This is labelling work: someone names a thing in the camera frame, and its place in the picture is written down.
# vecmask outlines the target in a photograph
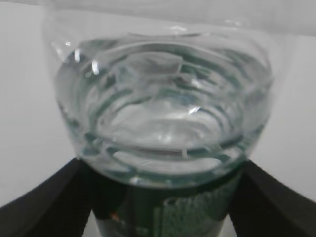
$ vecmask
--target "bottle label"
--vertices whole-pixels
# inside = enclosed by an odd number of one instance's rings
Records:
[[[119,183],[82,162],[103,237],[216,237],[241,168],[197,187],[154,189]]]

